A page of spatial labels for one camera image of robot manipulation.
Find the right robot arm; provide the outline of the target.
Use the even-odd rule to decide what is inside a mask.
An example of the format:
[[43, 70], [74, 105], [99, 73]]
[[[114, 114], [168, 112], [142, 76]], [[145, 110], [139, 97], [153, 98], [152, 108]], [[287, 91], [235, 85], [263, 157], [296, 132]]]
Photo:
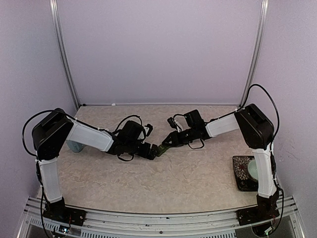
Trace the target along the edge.
[[188, 129], [182, 129], [175, 118], [167, 120], [174, 131], [158, 147], [158, 154], [163, 154], [169, 148], [189, 145], [194, 140], [204, 142], [227, 132], [241, 131], [256, 162], [258, 194], [255, 207], [237, 211], [239, 222], [248, 224], [252, 219], [262, 221], [279, 216], [276, 205], [279, 191], [273, 154], [274, 126], [264, 113], [255, 104], [250, 104], [209, 122], [202, 119], [198, 110], [185, 113], [183, 117]]

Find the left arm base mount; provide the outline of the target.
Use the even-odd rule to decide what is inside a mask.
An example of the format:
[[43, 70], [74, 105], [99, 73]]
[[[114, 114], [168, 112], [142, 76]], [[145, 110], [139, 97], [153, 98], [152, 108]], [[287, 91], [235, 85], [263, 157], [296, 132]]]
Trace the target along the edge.
[[87, 212], [82, 209], [70, 208], [67, 206], [46, 208], [43, 212], [45, 218], [54, 221], [66, 223], [82, 227], [86, 218]]

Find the front aluminium rail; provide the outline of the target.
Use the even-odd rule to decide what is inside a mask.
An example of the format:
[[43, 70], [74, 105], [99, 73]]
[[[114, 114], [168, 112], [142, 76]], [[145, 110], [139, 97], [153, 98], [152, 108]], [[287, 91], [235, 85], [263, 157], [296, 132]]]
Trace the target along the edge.
[[291, 198], [278, 202], [282, 221], [241, 225], [235, 209], [185, 214], [136, 214], [86, 208], [82, 225], [41, 218], [39, 200], [28, 201], [19, 238], [242, 238], [263, 232], [267, 238], [303, 238], [297, 207]]

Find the light blue mug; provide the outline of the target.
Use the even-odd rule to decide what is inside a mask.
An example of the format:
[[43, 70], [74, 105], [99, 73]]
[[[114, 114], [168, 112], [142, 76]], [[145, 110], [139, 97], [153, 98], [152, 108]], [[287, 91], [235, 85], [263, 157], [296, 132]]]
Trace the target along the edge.
[[68, 146], [68, 148], [74, 152], [74, 153], [79, 153], [83, 150], [83, 148], [85, 147], [85, 145], [75, 142], [75, 141], [66, 141], [66, 145]]

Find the black floral square plate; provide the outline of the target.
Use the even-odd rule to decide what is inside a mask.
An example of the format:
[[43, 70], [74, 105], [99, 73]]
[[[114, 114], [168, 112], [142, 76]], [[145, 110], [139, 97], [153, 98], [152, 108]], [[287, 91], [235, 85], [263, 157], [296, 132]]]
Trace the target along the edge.
[[248, 165], [254, 161], [254, 156], [233, 156], [233, 171], [237, 187], [242, 192], [257, 192], [258, 182], [252, 178]]

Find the aluminium frame post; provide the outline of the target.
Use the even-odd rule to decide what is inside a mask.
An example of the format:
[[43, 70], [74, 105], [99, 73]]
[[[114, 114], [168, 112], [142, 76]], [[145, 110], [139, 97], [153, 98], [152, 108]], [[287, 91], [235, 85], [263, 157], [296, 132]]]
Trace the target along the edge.
[[61, 27], [59, 12], [58, 12], [58, 4], [56, 0], [50, 0], [50, 9], [51, 9], [51, 15], [53, 19], [53, 25], [55, 29], [55, 35], [57, 39], [59, 54], [61, 57], [61, 62], [64, 69], [65, 77], [66, 77], [66, 82], [70, 91], [70, 95], [71, 95], [71, 99], [74, 104], [74, 107], [76, 110], [78, 110], [80, 108], [80, 101], [79, 101], [79, 97], [75, 88], [75, 84], [72, 78], [72, 74], [71, 74], [71, 70], [70, 70], [70, 66], [69, 66], [69, 62], [67, 58], [66, 48], [64, 45], [64, 40], [62, 35], [62, 27]]
[[246, 102], [248, 90], [251, 87], [254, 80], [254, 75], [256, 72], [256, 67], [257, 67], [259, 56], [260, 56], [261, 45], [262, 45], [262, 40], [263, 40], [263, 35], [265, 30], [268, 5], [269, 5], [269, 0], [261, 1], [261, 11], [260, 11], [260, 17], [259, 17], [258, 28], [256, 33], [255, 45], [254, 45], [254, 49], [253, 49], [253, 53], [251, 57], [251, 64], [250, 64], [248, 75], [247, 75], [247, 81], [246, 81], [245, 88], [242, 94], [242, 98], [240, 100], [239, 107], [241, 107]]

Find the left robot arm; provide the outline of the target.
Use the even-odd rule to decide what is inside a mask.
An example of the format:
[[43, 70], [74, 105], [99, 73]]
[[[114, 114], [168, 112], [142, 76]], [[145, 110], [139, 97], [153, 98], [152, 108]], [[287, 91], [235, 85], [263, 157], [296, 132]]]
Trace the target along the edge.
[[129, 119], [123, 128], [111, 132], [75, 119], [61, 108], [49, 110], [48, 113], [32, 129], [32, 138], [43, 197], [47, 200], [50, 213], [60, 221], [69, 216], [57, 171], [57, 159], [64, 143], [71, 144], [76, 152], [89, 146], [115, 155], [121, 161], [124, 160], [122, 154], [148, 160], [153, 160], [158, 154], [157, 145], [145, 141], [153, 130], [150, 124], [143, 125]]

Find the green weekly pill organizer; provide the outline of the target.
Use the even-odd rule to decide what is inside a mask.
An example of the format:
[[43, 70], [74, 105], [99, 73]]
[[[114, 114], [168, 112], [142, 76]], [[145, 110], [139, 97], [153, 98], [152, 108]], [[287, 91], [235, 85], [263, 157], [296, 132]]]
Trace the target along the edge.
[[164, 154], [169, 149], [169, 146], [167, 145], [159, 145], [157, 149], [157, 157], [160, 157], [162, 154]]

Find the left aluminium frame post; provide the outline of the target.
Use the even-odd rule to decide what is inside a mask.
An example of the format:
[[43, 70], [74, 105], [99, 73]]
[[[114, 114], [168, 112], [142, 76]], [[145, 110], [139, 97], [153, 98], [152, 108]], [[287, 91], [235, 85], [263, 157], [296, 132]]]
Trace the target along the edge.
[[57, 39], [59, 54], [61, 57], [61, 62], [64, 69], [65, 77], [66, 77], [66, 82], [70, 91], [70, 95], [71, 95], [71, 99], [74, 104], [74, 107], [76, 110], [78, 110], [80, 108], [80, 101], [79, 101], [79, 97], [75, 88], [75, 84], [72, 78], [72, 74], [71, 74], [71, 70], [70, 70], [70, 66], [69, 66], [69, 62], [67, 58], [66, 48], [64, 45], [64, 40], [62, 35], [62, 27], [61, 27], [59, 12], [58, 12], [58, 4], [56, 0], [50, 0], [50, 9], [51, 9], [51, 15], [53, 19], [53, 25], [55, 29], [55, 35]]

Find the right aluminium frame post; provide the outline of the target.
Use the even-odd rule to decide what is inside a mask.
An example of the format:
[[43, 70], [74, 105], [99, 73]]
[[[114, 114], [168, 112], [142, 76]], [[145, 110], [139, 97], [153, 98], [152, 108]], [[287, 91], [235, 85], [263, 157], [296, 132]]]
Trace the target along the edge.
[[260, 11], [260, 17], [259, 17], [258, 28], [256, 33], [255, 45], [254, 45], [254, 49], [253, 49], [253, 53], [251, 57], [251, 64], [250, 64], [248, 75], [247, 75], [247, 81], [246, 81], [245, 88], [242, 94], [242, 98], [240, 100], [239, 107], [241, 107], [246, 102], [248, 90], [251, 87], [254, 80], [254, 75], [256, 72], [256, 67], [257, 67], [259, 56], [260, 56], [261, 45], [262, 45], [262, 40], [263, 40], [263, 35], [265, 30], [268, 5], [269, 5], [269, 0], [261, 1], [261, 11]]

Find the pale green bowl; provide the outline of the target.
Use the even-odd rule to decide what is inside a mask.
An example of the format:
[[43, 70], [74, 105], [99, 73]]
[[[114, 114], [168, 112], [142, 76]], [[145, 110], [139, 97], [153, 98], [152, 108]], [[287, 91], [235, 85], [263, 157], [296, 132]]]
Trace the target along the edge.
[[257, 165], [255, 159], [251, 160], [248, 163], [248, 173], [251, 176], [251, 179], [254, 181], [258, 181], [258, 171], [257, 171]]

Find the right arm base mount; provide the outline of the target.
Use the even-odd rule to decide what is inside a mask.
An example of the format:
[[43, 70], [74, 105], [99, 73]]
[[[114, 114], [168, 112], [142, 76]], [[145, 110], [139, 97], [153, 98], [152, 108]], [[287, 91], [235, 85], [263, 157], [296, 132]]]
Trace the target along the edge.
[[276, 205], [257, 205], [254, 207], [239, 209], [236, 211], [237, 219], [240, 226], [249, 225], [257, 222], [270, 220], [279, 216]]

